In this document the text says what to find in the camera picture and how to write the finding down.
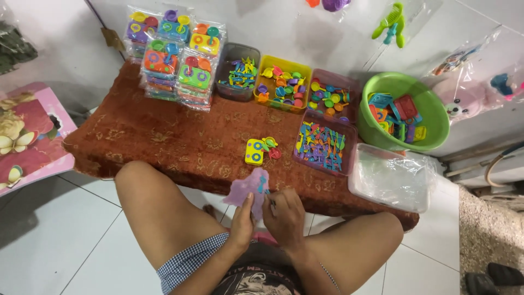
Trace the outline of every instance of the person's knee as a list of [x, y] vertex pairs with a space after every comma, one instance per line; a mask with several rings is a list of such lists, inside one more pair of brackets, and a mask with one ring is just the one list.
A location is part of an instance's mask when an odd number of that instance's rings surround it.
[[384, 231], [383, 234], [387, 235], [391, 241], [400, 244], [404, 238], [404, 230], [400, 220], [389, 212], [377, 213], [376, 217], [380, 219], [380, 226]]
[[122, 167], [115, 176], [115, 184], [129, 185], [138, 181], [140, 175], [143, 175], [148, 169], [151, 169], [151, 165], [143, 161], [131, 161]]

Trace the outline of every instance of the person's hand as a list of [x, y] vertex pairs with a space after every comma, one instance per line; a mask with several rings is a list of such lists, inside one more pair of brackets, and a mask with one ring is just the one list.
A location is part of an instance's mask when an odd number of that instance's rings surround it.
[[[271, 201], [276, 202], [274, 214], [271, 211]], [[305, 211], [294, 189], [286, 188], [265, 196], [262, 213], [268, 231], [284, 251], [299, 251], [304, 248]]]
[[231, 233], [228, 240], [241, 253], [249, 247], [255, 229], [255, 219], [251, 214], [251, 208], [255, 202], [253, 193], [249, 193], [242, 207], [237, 207], [231, 224]]

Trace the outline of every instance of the butterfly picture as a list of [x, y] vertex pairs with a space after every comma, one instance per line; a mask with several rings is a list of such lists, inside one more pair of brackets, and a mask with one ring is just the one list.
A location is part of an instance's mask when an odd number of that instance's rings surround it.
[[38, 132], [28, 132], [15, 140], [0, 135], [0, 155], [6, 155], [10, 152], [21, 153], [27, 149], [28, 145], [35, 142], [36, 138], [38, 138]]
[[7, 182], [0, 183], [0, 189], [4, 189], [6, 187], [12, 188], [13, 186], [15, 186], [22, 179], [23, 173], [24, 172], [22, 171], [22, 168], [20, 166], [14, 165], [9, 171]]

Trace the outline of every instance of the beige rug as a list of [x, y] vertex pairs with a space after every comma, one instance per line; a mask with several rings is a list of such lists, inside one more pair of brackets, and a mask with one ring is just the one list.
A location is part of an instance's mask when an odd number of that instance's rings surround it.
[[[460, 189], [461, 294], [466, 272], [486, 273], [489, 262], [524, 272], [524, 216]], [[499, 288], [501, 295], [524, 294], [524, 287]]]

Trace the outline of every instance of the clear plastic container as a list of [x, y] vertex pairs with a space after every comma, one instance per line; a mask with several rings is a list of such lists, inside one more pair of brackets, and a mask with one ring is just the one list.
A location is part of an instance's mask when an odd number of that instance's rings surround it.
[[351, 174], [353, 169], [353, 156], [355, 154], [355, 148], [357, 143], [358, 131], [353, 125], [345, 124], [343, 121], [334, 119], [332, 117], [326, 117], [323, 114], [320, 114], [313, 110], [306, 110], [302, 121], [299, 126], [299, 133], [297, 135], [297, 140], [295, 144], [300, 141], [300, 128], [302, 127], [302, 122], [319, 124], [320, 127], [328, 127], [329, 129], [338, 132], [340, 135], [345, 135], [345, 147], [342, 149], [342, 163], [341, 170], [331, 170], [330, 168], [324, 168], [323, 165], [315, 164], [301, 157], [299, 151], [295, 148], [293, 149], [293, 160], [302, 165], [306, 165], [313, 169], [317, 169], [324, 173], [328, 173], [334, 176], [348, 176]]
[[[347, 106], [344, 106], [344, 109], [342, 111], [336, 111], [335, 115], [333, 115], [333, 118], [339, 119], [341, 117], [346, 117], [347, 121], [344, 120], [345, 122], [349, 122], [350, 124], [356, 123], [358, 116], [358, 105], [362, 98], [362, 89], [360, 88], [360, 83], [357, 80], [354, 80], [350, 77], [345, 77], [322, 69], [314, 69], [309, 84], [308, 103], [309, 101], [314, 102], [311, 99], [311, 97], [314, 95], [314, 92], [311, 90], [311, 83], [315, 78], [320, 80], [320, 84], [331, 85], [335, 88], [349, 89], [349, 104]], [[318, 105], [316, 110], [320, 110], [322, 111], [322, 113], [325, 114], [327, 108], [322, 102], [322, 100], [315, 103]]]
[[436, 175], [422, 160], [359, 143], [347, 179], [355, 195], [388, 207], [424, 213], [429, 208]]
[[[293, 72], [299, 72], [302, 77], [304, 78], [304, 82], [302, 85], [305, 86], [306, 90], [303, 94], [303, 98], [299, 99], [302, 102], [301, 106], [286, 104], [279, 101], [274, 101], [274, 98], [276, 98], [275, 91], [277, 89], [276, 80], [274, 77], [267, 78], [262, 75], [264, 70], [267, 68], [272, 68], [273, 66], [278, 66], [283, 72], [293, 73]], [[255, 94], [255, 102], [257, 104], [261, 104], [262, 106], [275, 108], [277, 110], [282, 110], [285, 112], [290, 112], [294, 114], [302, 114], [305, 111], [305, 108], [308, 104], [308, 95], [309, 95], [309, 83], [311, 80], [311, 68], [305, 65], [298, 64], [296, 62], [288, 61], [285, 59], [281, 59], [278, 57], [270, 56], [270, 55], [264, 55], [262, 56], [262, 61], [260, 62], [260, 66], [258, 67], [259, 73], [258, 78], [255, 81], [255, 90], [253, 93]], [[269, 97], [263, 98], [260, 96], [260, 91], [258, 91], [258, 87], [260, 86], [260, 83], [263, 83], [264, 86], [267, 87], [267, 93], [269, 94]]]
[[237, 43], [226, 43], [224, 45], [215, 80], [216, 89], [221, 97], [240, 102], [248, 102], [253, 99], [253, 88], [241, 89], [219, 83], [219, 80], [227, 80], [230, 71], [235, 70], [235, 66], [231, 64], [233, 61], [248, 57], [255, 60], [255, 67], [260, 72], [260, 51], [258, 49]]

